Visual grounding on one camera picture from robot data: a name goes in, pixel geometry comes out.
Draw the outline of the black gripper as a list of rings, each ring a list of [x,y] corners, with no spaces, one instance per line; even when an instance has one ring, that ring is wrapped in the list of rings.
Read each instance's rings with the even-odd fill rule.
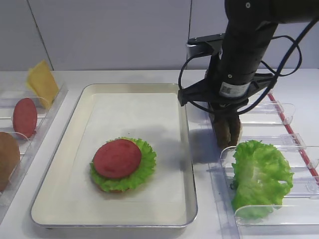
[[[214,115],[214,124],[240,123],[239,115],[255,108],[277,82],[277,73],[257,73],[260,56],[212,56],[207,75],[199,82],[182,86],[182,75],[189,57],[178,76],[178,101],[191,103]]]

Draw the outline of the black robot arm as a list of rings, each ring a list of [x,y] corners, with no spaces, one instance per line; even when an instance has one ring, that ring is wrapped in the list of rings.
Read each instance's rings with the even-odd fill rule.
[[[188,59],[210,57],[205,78],[189,87],[180,87],[178,101],[199,108],[209,103],[206,112],[226,118],[252,110],[249,98],[263,99],[275,86],[280,73],[304,36],[319,20],[316,0],[227,0],[224,3],[228,24],[224,33],[191,38],[187,41]],[[306,23],[282,58],[275,73],[257,69],[274,39],[279,24]]]

